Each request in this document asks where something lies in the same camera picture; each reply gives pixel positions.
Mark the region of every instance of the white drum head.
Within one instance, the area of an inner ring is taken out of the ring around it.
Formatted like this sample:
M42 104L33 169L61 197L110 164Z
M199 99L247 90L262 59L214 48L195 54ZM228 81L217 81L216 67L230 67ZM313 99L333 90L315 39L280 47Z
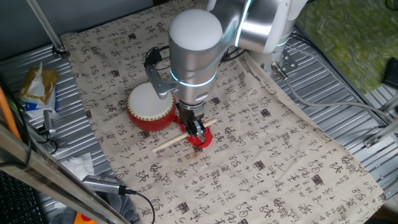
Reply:
M161 100L151 83L143 83L130 93L127 105L130 113L144 121L154 121L166 116L173 108L174 97L169 92Z

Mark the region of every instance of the beige tablecloth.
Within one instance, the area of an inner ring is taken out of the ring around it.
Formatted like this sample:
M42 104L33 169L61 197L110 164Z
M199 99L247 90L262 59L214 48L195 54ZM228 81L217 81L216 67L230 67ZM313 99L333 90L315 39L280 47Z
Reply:
M127 117L126 98L147 82L143 58L153 46L167 45L171 19L204 5L172 1L62 37L87 117L117 178L151 199L157 223L365 222L385 201L382 189L250 58L219 67L205 106L205 120L219 120L209 147L182 141L150 151L180 134L179 127L139 130ZM132 201L150 223L147 202Z

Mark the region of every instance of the drum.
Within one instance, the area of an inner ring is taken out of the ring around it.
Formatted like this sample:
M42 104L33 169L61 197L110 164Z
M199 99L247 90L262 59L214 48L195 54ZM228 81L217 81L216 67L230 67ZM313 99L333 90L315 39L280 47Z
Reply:
M131 122L144 131L160 131L175 119L175 100L171 92L161 100L151 83L135 87L127 101Z

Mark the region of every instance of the yellow package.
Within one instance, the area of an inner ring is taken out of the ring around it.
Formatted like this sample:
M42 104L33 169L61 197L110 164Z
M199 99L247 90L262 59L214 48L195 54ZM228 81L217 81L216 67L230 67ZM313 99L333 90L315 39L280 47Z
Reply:
M46 105L51 92L55 89L58 74L54 69L31 67L19 90L19 98L27 103Z

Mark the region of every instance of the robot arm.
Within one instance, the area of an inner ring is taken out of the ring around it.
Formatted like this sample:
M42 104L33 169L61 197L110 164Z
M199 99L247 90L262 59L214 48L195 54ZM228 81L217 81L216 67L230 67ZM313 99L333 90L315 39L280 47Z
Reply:
M162 98L173 91L180 121L190 136L205 132L204 100L211 93L222 55L230 45L248 49L259 64L282 58L284 44L307 0L210 0L207 10L187 10L169 29L172 82L160 78L156 56L149 54L146 73Z

